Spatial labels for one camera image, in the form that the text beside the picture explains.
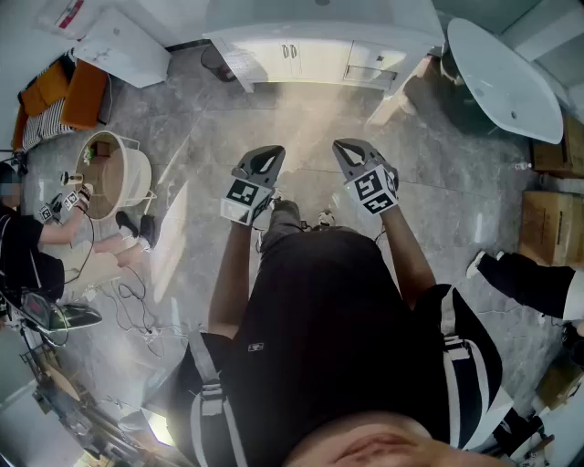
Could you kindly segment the white bathtub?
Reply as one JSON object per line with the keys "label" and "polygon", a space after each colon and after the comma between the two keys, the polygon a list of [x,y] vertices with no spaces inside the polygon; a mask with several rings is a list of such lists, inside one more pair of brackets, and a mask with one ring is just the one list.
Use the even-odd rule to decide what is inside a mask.
{"label": "white bathtub", "polygon": [[562,112],[549,84],[515,51],[475,23],[452,19],[443,52],[450,76],[500,129],[546,143],[564,135]]}

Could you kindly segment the person's black shirt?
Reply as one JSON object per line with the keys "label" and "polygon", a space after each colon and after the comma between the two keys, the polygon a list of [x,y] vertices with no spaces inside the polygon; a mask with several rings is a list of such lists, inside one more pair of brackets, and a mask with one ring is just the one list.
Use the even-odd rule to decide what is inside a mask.
{"label": "person's black shirt", "polygon": [[[294,233],[275,243],[262,258],[235,337],[201,331],[248,467],[281,467],[311,432],[364,412],[409,417],[449,444],[440,309],[449,287],[431,287],[411,310],[366,236],[333,230]],[[480,347],[495,397],[501,358],[455,291],[455,333]],[[189,346],[169,429],[192,462],[190,414],[201,388]]]}

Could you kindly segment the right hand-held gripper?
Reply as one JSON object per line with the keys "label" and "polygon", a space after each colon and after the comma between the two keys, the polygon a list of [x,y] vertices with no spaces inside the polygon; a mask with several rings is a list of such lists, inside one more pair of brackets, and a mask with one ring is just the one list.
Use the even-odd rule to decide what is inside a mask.
{"label": "right hand-held gripper", "polygon": [[[368,214],[384,213],[398,205],[399,179],[381,153],[369,142],[355,138],[334,140],[332,150],[346,179],[346,191],[351,199]],[[361,171],[361,165],[375,163]]]}

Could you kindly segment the clear water dispenser bottle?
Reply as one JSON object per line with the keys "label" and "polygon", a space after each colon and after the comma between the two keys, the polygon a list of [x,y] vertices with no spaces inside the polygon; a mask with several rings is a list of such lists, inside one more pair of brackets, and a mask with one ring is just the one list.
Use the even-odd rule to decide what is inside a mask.
{"label": "clear water dispenser bottle", "polygon": [[99,16],[101,0],[46,0],[34,27],[67,40],[81,41]]}

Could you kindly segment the black round basket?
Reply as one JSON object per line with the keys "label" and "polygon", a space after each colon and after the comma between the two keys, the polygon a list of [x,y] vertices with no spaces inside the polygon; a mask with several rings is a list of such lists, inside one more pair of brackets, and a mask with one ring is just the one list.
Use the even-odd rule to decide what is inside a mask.
{"label": "black round basket", "polygon": [[206,70],[210,71],[216,78],[224,83],[237,80],[235,73],[227,65],[223,56],[213,44],[204,49],[200,57],[200,62]]}

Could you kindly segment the metal rack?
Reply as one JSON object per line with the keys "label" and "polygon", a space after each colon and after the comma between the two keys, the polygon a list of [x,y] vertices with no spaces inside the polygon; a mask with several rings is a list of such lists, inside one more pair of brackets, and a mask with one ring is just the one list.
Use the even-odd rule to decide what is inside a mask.
{"label": "metal rack", "polygon": [[99,409],[78,375],[62,368],[54,349],[42,344],[20,358],[34,375],[33,398],[40,409],[56,414],[85,451],[98,459],[106,457],[129,465],[148,461],[148,451],[123,434],[117,422]]}

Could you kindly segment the person's left forearm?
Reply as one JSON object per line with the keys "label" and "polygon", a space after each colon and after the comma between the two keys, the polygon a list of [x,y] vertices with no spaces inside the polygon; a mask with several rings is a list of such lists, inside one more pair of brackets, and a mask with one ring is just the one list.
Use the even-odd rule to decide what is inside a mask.
{"label": "person's left forearm", "polygon": [[234,338],[249,300],[252,228],[231,222],[209,309],[208,331]]}

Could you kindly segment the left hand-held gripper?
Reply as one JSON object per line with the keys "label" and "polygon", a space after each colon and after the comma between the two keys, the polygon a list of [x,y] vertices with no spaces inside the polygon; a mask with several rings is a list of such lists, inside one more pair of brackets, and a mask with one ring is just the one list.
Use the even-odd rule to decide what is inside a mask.
{"label": "left hand-held gripper", "polygon": [[227,220],[252,226],[272,199],[285,156],[283,146],[248,151],[232,169],[233,183],[221,200],[220,214]]}

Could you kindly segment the orange sofa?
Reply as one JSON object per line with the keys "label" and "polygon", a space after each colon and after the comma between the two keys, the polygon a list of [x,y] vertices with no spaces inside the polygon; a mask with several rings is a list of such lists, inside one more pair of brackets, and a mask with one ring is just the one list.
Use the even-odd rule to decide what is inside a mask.
{"label": "orange sofa", "polygon": [[94,128],[108,82],[105,71],[73,57],[71,51],[55,59],[17,95],[20,107],[12,150],[24,152],[22,139],[27,119],[39,115],[60,99],[65,100],[63,124],[75,131]]}

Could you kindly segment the white water dispenser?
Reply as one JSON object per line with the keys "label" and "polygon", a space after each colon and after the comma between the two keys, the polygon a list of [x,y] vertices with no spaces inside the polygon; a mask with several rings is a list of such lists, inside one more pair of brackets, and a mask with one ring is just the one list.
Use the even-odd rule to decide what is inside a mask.
{"label": "white water dispenser", "polygon": [[74,56],[135,88],[165,81],[171,59],[164,47],[113,6],[99,15]]}

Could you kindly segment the white cabinet drawer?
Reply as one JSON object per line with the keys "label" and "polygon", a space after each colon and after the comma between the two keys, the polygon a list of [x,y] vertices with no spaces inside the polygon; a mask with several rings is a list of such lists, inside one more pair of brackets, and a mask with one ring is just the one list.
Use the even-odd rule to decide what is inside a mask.
{"label": "white cabinet drawer", "polygon": [[387,89],[396,77],[390,70],[348,65],[344,80],[359,87]]}
{"label": "white cabinet drawer", "polygon": [[368,42],[354,41],[349,64],[354,67],[395,71],[406,58],[404,51]]}

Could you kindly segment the striped pillow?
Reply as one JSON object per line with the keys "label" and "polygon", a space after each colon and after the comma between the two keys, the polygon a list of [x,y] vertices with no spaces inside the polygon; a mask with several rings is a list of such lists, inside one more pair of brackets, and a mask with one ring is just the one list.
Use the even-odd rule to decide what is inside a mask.
{"label": "striped pillow", "polygon": [[27,152],[44,140],[74,132],[75,129],[61,122],[65,100],[54,102],[49,108],[26,121],[22,139],[22,150]]}

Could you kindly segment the white sink cabinet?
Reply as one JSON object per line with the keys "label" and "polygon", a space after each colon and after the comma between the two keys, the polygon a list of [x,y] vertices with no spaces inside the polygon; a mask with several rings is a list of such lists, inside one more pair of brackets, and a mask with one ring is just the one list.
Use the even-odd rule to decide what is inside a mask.
{"label": "white sink cabinet", "polygon": [[407,101],[406,83],[418,73],[431,47],[411,40],[389,45],[357,39],[212,35],[245,92],[257,84],[302,83],[377,89],[380,103],[369,124],[382,126]]}

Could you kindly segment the person's right forearm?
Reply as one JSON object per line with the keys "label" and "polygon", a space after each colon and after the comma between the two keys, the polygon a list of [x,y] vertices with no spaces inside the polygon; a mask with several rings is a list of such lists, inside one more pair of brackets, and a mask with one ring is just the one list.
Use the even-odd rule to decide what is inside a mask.
{"label": "person's right forearm", "polygon": [[436,285],[433,271],[399,206],[381,213],[401,296],[413,310],[418,299]]}

